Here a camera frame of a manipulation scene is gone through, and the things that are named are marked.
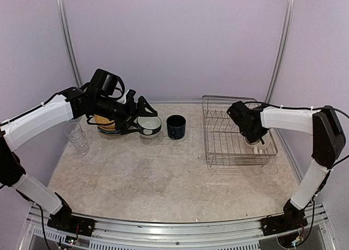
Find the dark teal bowl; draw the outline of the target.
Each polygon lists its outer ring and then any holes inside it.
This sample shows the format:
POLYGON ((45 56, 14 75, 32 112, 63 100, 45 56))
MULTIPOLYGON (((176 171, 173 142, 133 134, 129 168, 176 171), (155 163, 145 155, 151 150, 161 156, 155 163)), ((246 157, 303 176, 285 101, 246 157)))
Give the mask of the dark teal bowl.
POLYGON ((162 122, 159 117, 138 117, 137 124, 144 128, 153 130, 154 132, 160 132, 162 126, 162 122))

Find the white ceramic mug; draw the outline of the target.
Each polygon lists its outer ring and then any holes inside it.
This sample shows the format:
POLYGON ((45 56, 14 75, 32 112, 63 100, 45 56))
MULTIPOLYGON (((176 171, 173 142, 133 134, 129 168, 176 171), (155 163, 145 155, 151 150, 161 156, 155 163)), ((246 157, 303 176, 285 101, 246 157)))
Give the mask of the white ceramic mug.
POLYGON ((250 143, 248 139, 244 138, 245 144, 250 147, 254 154, 261 154, 264 150, 266 150, 271 143, 271 136, 269 133, 265 134, 262 139, 258 141, 250 143))

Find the dark blue mug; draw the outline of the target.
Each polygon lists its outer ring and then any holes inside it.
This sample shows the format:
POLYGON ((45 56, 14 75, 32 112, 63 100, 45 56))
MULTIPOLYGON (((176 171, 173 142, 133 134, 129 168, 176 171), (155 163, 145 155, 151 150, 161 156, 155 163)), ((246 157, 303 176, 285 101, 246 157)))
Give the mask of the dark blue mug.
POLYGON ((179 140, 185 136, 186 119, 182 115, 171 115, 166 119, 170 139, 179 140))

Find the clear drinking glass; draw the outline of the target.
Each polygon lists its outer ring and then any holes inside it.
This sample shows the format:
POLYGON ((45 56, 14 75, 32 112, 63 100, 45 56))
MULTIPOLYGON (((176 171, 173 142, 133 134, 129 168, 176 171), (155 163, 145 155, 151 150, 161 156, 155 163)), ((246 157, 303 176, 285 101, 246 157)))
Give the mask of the clear drinking glass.
POLYGON ((72 143, 79 142, 85 136, 79 122, 73 122, 73 123, 69 124, 65 128, 64 133, 67 136, 68 140, 72 143))
POLYGON ((73 139, 70 142, 79 154, 85 155, 86 153, 88 153, 89 143, 85 136, 78 139, 73 139))

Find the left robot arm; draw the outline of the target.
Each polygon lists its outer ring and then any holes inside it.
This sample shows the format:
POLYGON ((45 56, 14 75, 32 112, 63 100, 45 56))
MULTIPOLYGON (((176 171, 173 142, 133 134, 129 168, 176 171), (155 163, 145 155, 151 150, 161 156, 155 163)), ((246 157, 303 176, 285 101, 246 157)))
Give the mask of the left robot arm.
POLYGON ((143 96, 138 102, 134 101, 134 90, 126 92, 121 87, 121 96, 111 97, 113 91, 114 87, 96 87, 91 83, 81 88, 70 87, 1 123, 1 183, 13 188, 27 201, 36 203, 40 209, 45 209, 50 214, 49 227, 75 232, 82 222, 94 224, 94 221, 72 215, 70 206, 58 193, 53 193, 26 172, 15 152, 46 130, 82 115, 88 119, 94 115, 111 119, 123 135, 131 133, 128 128, 133 119, 158 115, 143 96))

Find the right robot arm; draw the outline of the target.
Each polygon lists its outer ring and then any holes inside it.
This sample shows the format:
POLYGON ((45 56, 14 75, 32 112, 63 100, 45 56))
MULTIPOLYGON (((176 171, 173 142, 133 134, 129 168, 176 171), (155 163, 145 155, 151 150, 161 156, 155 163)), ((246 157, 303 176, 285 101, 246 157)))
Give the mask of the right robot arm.
POLYGON ((307 226, 305 209, 325 186, 333 168, 342 161, 340 155, 346 145, 346 136, 332 106, 318 108, 284 107, 258 102, 238 101, 227 110, 240 134, 250 145, 264 145, 271 129, 294 131, 309 136, 309 164, 282 214, 261 219, 265 235, 286 232, 307 226))

